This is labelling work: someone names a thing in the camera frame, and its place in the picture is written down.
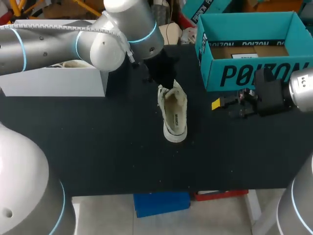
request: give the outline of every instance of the white floor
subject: white floor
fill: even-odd
[[[257,190],[261,209],[281,189]],[[251,235],[243,197],[192,202],[189,209],[137,218],[133,195],[75,197],[76,235]],[[279,235],[276,227],[268,235]]]

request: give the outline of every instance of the black table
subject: black table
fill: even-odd
[[[5,97],[0,121],[32,139],[71,196],[155,191],[284,188],[313,151],[313,114],[230,119],[210,110],[193,46],[180,58],[188,137],[168,142],[157,85],[128,63],[109,77],[106,98]]]

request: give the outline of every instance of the canvas shoe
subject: canvas shoe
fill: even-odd
[[[159,85],[157,103],[164,120],[165,138],[174,143],[182,142],[187,137],[187,95],[174,80],[172,89]]]

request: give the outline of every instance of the teal shoebox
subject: teal shoebox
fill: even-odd
[[[230,4],[231,0],[188,0],[182,8],[182,13],[194,24],[204,13],[222,13]]]
[[[313,67],[313,38],[294,12],[201,15],[195,48],[207,91],[254,89],[264,67],[286,82]]]

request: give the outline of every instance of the yellow tag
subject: yellow tag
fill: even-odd
[[[212,110],[215,110],[217,109],[218,107],[221,106],[221,101],[220,101],[220,98],[218,98],[217,100],[215,100],[213,103],[212,103]]]

